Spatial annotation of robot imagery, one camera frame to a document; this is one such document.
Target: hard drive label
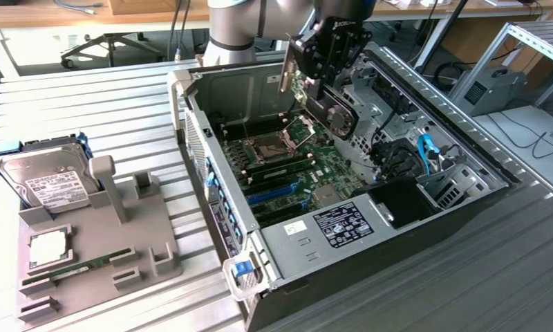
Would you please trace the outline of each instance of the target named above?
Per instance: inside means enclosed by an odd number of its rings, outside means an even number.
[[[373,233],[355,203],[347,203],[313,216],[331,246],[340,248]]]
[[[88,193],[76,171],[33,178],[25,183],[48,209],[88,199]]]

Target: blue cable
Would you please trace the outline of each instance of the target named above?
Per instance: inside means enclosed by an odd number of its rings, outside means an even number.
[[[417,138],[417,152],[420,153],[420,157],[423,158],[424,165],[427,166],[427,175],[431,175],[431,166],[428,163],[428,156],[427,156],[428,151],[433,151],[437,154],[441,153],[441,150],[436,147],[435,143],[432,142],[431,135],[424,133]]]

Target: small chip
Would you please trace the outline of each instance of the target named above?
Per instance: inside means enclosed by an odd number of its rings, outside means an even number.
[[[316,188],[312,195],[324,208],[343,201],[332,185],[323,185]]]

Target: motherboard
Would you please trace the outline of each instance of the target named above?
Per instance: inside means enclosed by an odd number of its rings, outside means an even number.
[[[328,130],[299,113],[276,131],[225,139],[222,151],[261,227],[329,206],[365,183],[333,146]]]

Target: power cable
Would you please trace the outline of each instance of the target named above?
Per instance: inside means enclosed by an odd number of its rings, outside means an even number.
[[[552,152],[549,152],[549,153],[547,153],[547,154],[544,154],[544,155],[541,155],[541,156],[539,156],[537,154],[536,154],[536,148],[537,148],[537,145],[539,145],[539,143],[540,143],[540,141],[544,141],[544,142],[547,142],[552,147],[553,147],[553,143],[552,142],[549,142],[547,139],[545,139],[545,135],[547,135],[547,132],[544,132],[541,135],[540,134],[537,134],[536,133],[536,131],[532,129],[532,128],[529,128],[528,126],[525,126],[523,123],[520,123],[520,122],[517,122],[517,121],[515,121],[504,112],[499,112],[511,122],[513,122],[515,124],[517,124],[520,127],[523,127],[523,128],[525,128],[528,131],[531,131],[536,136],[539,136],[539,138],[537,138],[537,140],[536,141],[533,141],[529,145],[520,145],[519,143],[516,143],[515,141],[513,141],[513,139],[511,138],[511,136],[508,135],[508,133],[505,132],[505,130],[503,129],[503,127],[499,125],[499,123],[495,121],[495,119],[492,118],[492,116],[489,116],[489,114],[487,114],[487,116],[488,116],[488,118],[491,119],[491,121],[495,123],[495,125],[496,125],[496,127],[497,127],[497,129],[503,132],[503,134],[507,136],[507,138],[508,138],[508,140],[512,142],[512,144],[516,146],[516,147],[519,147],[519,148],[521,148],[521,149],[527,149],[527,148],[529,148],[529,147],[533,147],[533,149],[532,149],[532,156],[533,156],[533,158],[536,158],[536,159],[541,159],[541,158],[545,158],[545,157],[548,157],[548,156],[551,156],[551,155],[553,155],[553,151]]]
[[[429,13],[429,15],[428,15],[427,22],[429,22],[429,21],[431,21],[431,18],[432,18],[432,13],[435,12],[437,2],[439,2],[439,0],[435,0],[435,5],[432,5],[432,9],[431,9],[431,13]],[[411,57],[412,57],[412,53],[413,53],[415,48],[416,48],[416,45],[417,45],[417,40],[420,39],[420,36],[423,35],[423,31],[424,31],[424,27],[420,29],[420,31],[419,31],[419,32],[417,32],[417,34],[416,34],[416,40],[415,40],[415,43],[412,44],[412,48],[411,48],[411,50],[409,50],[409,56],[408,56],[408,59],[411,59]]]
[[[188,0],[186,2],[186,11],[184,12],[184,17],[182,17],[182,26],[181,26],[181,36],[177,42],[177,47],[176,47],[176,52],[177,55],[180,56],[181,54],[181,45],[184,45],[182,43],[182,36],[184,36],[184,26],[186,25],[186,18],[188,18],[188,10],[190,9],[190,0]]]
[[[182,6],[182,0],[177,0],[174,16],[172,17],[172,25],[169,28],[169,39],[168,39],[168,46],[165,48],[165,60],[169,61],[170,57],[170,50],[172,50],[172,39],[174,38],[174,28],[176,28],[176,21],[177,21],[177,12],[180,11]]]

